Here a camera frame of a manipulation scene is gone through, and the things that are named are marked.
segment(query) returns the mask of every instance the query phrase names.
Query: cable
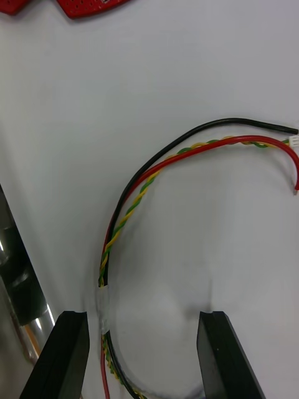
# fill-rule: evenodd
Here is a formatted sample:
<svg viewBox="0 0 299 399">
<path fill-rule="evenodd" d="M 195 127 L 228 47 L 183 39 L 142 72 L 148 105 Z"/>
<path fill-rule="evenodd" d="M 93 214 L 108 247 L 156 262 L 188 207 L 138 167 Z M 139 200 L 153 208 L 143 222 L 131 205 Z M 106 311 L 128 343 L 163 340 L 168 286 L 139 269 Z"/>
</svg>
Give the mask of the cable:
<svg viewBox="0 0 299 399">
<path fill-rule="evenodd" d="M 112 233 L 116 224 L 116 221 L 120 215 L 121 208 L 123 206 L 123 203 L 125 202 L 125 199 L 130 192 L 131 187 L 134 185 L 136 180 L 148 169 L 150 168 L 155 162 L 157 162 L 163 155 L 167 154 L 168 151 L 171 151 L 174 147 L 185 141 L 187 138 L 192 137 L 196 133 L 203 132 L 204 130 L 214 128 L 214 127 L 219 127 L 219 126 L 228 126 L 228 125 L 246 125 L 246 126 L 251 126 L 251 127 L 256 127 L 260 129 L 266 129 L 266 130 L 272 130 L 277 133 L 288 133 L 291 135 L 297 135 L 298 134 L 298 129 L 291 128 L 291 127 L 286 127 L 286 126 L 281 126 L 281 125 L 275 125 L 272 123 L 267 123 L 267 122 L 260 122 L 257 120 L 252 120 L 252 119 L 246 119 L 246 118 L 224 118 L 224 119 L 218 119 L 218 120 L 213 120 L 211 122 L 204 123 L 203 125 L 197 126 L 193 128 L 192 130 L 188 131 L 187 133 L 181 135 L 177 139 L 175 139 L 173 142 L 170 144 L 166 145 L 162 150 L 157 152 L 150 160 L 148 160 L 132 177 L 132 179 L 129 181 L 125 189 L 123 190 L 120 199 L 118 200 L 117 206 L 115 208 L 114 214 L 112 216 L 110 226 L 108 229 L 108 239 L 107 241 L 110 241 L 112 238 Z M 104 282 L 107 284 L 108 282 L 108 265 L 109 265 L 109 255 L 107 259 L 107 266 L 105 268 L 105 273 L 104 273 Z"/>
<path fill-rule="evenodd" d="M 226 138 L 233 138 L 233 136 L 226 136 L 221 140 L 224 140 Z M 177 155 L 182 154 L 184 152 L 187 151 L 191 151 L 195 148 L 198 147 L 202 147 L 204 145 L 207 144 L 212 144 L 212 143 L 217 143 L 219 140 L 209 140 L 206 143 L 196 143 L 191 145 L 190 147 L 186 147 L 186 148 L 182 148 L 181 150 L 178 151 Z M 288 145 L 288 139 L 282 141 L 283 144 Z M 272 144 L 263 144 L 260 142 L 242 142 L 241 144 L 243 145 L 255 145 L 259 148 L 267 148 L 267 147 L 272 147 L 272 148 L 276 148 L 276 146 L 272 145 Z M 129 207 L 128 211 L 126 212 L 125 216 L 121 219 L 119 225 L 117 228 L 114 229 L 113 234 L 112 234 L 112 239 L 109 241 L 108 244 L 106 244 L 105 246 L 105 252 L 102 254 L 102 264 L 101 264 L 101 270 L 102 272 L 100 273 L 100 277 L 99 279 L 101 280 L 101 278 L 103 277 L 103 274 L 105 272 L 104 267 L 105 264 L 108 260 L 107 256 L 108 253 L 111 251 L 111 247 L 112 245 L 115 243 L 115 241 L 118 239 L 121 230 L 123 229 L 123 227 L 125 226 L 126 222 L 128 221 L 128 219 L 133 215 L 133 213 L 135 212 L 136 207 L 141 203 L 142 198 L 144 197 L 144 195 L 147 193 L 148 187 L 153 184 L 154 180 L 156 179 L 156 177 L 161 173 L 161 170 L 158 170 L 156 173 L 153 173 L 147 180 L 146 183 L 141 187 L 140 189 L 140 193 L 138 194 L 138 196 L 134 199 L 133 204 Z"/>
<path fill-rule="evenodd" d="M 286 144 L 272 139 L 270 137 L 264 137 L 264 136 L 253 136 L 253 135 L 247 135 L 247 136 L 239 136 L 239 137 L 230 137 L 230 138 L 225 138 L 223 140 L 220 140 L 218 142 L 213 142 L 207 145 L 204 145 L 203 147 L 198 147 L 198 148 L 194 148 L 192 150 L 188 150 L 187 152 L 182 152 L 178 155 L 172 156 L 168 159 L 166 159 L 165 161 L 158 163 L 156 166 L 152 167 L 151 169 L 149 169 L 147 172 L 143 173 L 131 186 L 130 190 L 128 191 L 127 195 L 125 196 L 125 200 L 127 199 L 127 197 L 130 195 L 131 192 L 133 192 L 133 190 L 145 179 L 147 179 L 147 177 L 152 176 L 153 174 L 157 173 L 159 170 L 161 170 L 162 168 L 164 168 L 165 166 L 168 166 L 174 162 L 177 162 L 179 160 L 185 159 L 189 156 L 193 156 L 195 154 L 201 153 L 201 152 L 205 152 L 214 148 L 218 148 L 221 147 L 223 145 L 229 145 L 229 144 L 235 144 L 235 143 L 239 143 L 239 142 L 253 142 L 257 140 L 258 143 L 266 143 L 266 144 L 270 144 L 271 146 L 275 146 L 278 148 L 281 148 L 282 150 L 284 150 L 285 152 L 287 152 L 291 158 L 294 161 L 294 164 L 297 168 L 297 182 L 295 185 L 295 190 L 299 190 L 299 157 L 297 157 L 296 153 L 289 148 Z M 107 231 L 107 236 L 106 236 L 106 240 L 105 240 L 105 244 L 104 244 L 104 248 L 106 248 L 106 243 L 108 241 L 108 231 Z M 126 387 L 126 389 L 129 391 L 130 395 L 133 398 L 136 399 L 140 399 L 143 398 L 142 394 L 137 393 L 136 391 L 134 391 L 134 389 L 132 388 L 132 386 L 130 385 L 129 381 L 126 379 L 121 366 L 118 362 L 118 359 L 116 357 L 114 348 L 113 348 L 113 344 L 112 344 L 112 340 L 111 340 L 111 336 L 110 336 L 110 332 L 108 332 L 105 335 L 105 340 L 107 341 L 108 344 L 108 349 L 109 349 L 109 353 L 110 356 L 112 358 L 112 362 L 113 362 L 113 368 L 116 370 L 121 382 L 124 384 L 124 386 Z"/>
<path fill-rule="evenodd" d="M 106 370 L 105 370 L 105 353 L 103 350 L 103 339 L 102 338 L 101 338 L 101 374 L 102 374 L 105 398 L 110 399 L 109 387 L 108 387 L 108 383 L 107 383 L 107 376 L 106 376 Z"/>
</svg>

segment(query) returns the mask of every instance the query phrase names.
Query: white table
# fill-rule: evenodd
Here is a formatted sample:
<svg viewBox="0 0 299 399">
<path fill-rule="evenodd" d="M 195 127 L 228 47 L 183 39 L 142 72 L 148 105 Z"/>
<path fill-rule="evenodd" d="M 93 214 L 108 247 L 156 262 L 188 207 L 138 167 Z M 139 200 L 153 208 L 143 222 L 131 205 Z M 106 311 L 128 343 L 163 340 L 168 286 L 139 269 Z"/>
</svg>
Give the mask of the white table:
<svg viewBox="0 0 299 399">
<path fill-rule="evenodd" d="M 296 0 L 132 0 L 70 21 L 43 0 L 0 17 L 0 181 L 54 314 L 88 311 L 85 399 L 103 398 L 94 295 L 122 189 L 200 123 L 298 125 L 298 15 Z M 261 131 L 189 143 L 238 133 Z M 136 383 L 195 392 L 198 313 L 213 309 L 229 315 L 266 397 L 298 397 L 292 173 L 279 151 L 239 145 L 151 187 L 111 258 L 112 336 Z M 128 397 L 108 379 L 112 398 Z"/>
</svg>

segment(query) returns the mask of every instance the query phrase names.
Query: red object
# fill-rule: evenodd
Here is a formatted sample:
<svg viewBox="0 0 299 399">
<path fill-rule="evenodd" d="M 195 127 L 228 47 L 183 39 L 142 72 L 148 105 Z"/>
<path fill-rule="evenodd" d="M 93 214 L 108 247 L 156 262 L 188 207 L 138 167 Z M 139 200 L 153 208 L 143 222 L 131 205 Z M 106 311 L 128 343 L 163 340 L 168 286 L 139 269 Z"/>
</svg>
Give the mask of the red object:
<svg viewBox="0 0 299 399">
<path fill-rule="evenodd" d="M 30 0 L 0 0 L 0 12 L 17 14 Z M 89 17 L 120 6 L 129 0 L 57 0 L 69 18 Z"/>
<path fill-rule="evenodd" d="M 57 0 L 69 18 L 89 17 L 120 6 L 129 0 Z"/>
<path fill-rule="evenodd" d="M 30 0 L 0 0 L 0 12 L 17 14 Z"/>
</svg>

